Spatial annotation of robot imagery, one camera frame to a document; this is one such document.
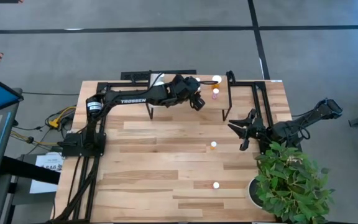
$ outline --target green leaves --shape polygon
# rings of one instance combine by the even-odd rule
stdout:
[[[297,148],[272,142],[265,155],[255,158],[259,174],[257,195],[262,208],[283,222],[322,224],[329,212],[333,190],[323,189],[329,169],[319,169],[316,161]]]

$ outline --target plant pot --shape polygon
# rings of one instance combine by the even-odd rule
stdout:
[[[259,188],[259,186],[257,184],[258,184],[258,180],[256,180],[256,179],[252,179],[249,182],[248,194],[249,194],[249,198],[250,198],[251,202],[254,203],[254,205],[256,207],[262,208],[263,201],[261,199],[259,199],[258,195],[256,194],[256,191]]]

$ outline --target wooden table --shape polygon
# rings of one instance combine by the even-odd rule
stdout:
[[[85,125],[85,99],[95,94],[96,85],[97,81],[82,84],[74,131]],[[266,86],[274,122],[291,119],[283,83],[266,81]],[[207,91],[201,92],[205,99]],[[231,95],[227,120],[244,119],[254,107],[251,88],[231,87]],[[266,121],[261,93],[259,99]],[[250,201],[247,192],[258,173],[254,160],[259,154],[257,142],[251,140],[248,150],[241,152],[241,140],[227,121],[222,121],[221,110],[212,105],[199,112],[188,103],[155,108],[153,120],[144,104],[116,106],[108,115],[106,134],[91,222],[274,221],[273,215]],[[218,143],[216,149],[209,148],[211,141]],[[67,204],[76,160],[71,157],[64,162],[56,194],[57,214]],[[213,189],[213,182],[219,182],[220,188]],[[85,214],[87,193],[83,199],[80,218]]]

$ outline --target white paper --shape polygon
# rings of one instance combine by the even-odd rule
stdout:
[[[36,166],[44,167],[57,172],[62,171],[63,159],[57,152],[50,152],[44,156],[37,156]],[[30,194],[39,194],[47,192],[56,192],[57,185],[40,182],[37,180],[31,181]]]

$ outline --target gray floor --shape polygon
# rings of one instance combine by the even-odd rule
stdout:
[[[357,0],[254,0],[260,26],[358,25]],[[65,29],[153,26],[250,26],[246,0],[26,0],[0,4],[0,29]],[[261,32],[271,79],[284,81],[293,114],[330,97],[342,118],[310,127],[304,150],[332,170],[336,204],[328,218],[358,223],[358,30]],[[25,91],[76,93],[82,80],[112,80],[120,72],[233,70],[237,78],[261,79],[252,31],[120,34],[0,34],[0,80]],[[76,103],[75,96],[25,96],[17,120],[37,126]],[[31,132],[35,138],[43,133]],[[52,133],[47,140],[59,141]],[[26,153],[14,139],[6,154]],[[50,204],[18,208],[13,223],[45,221]]]

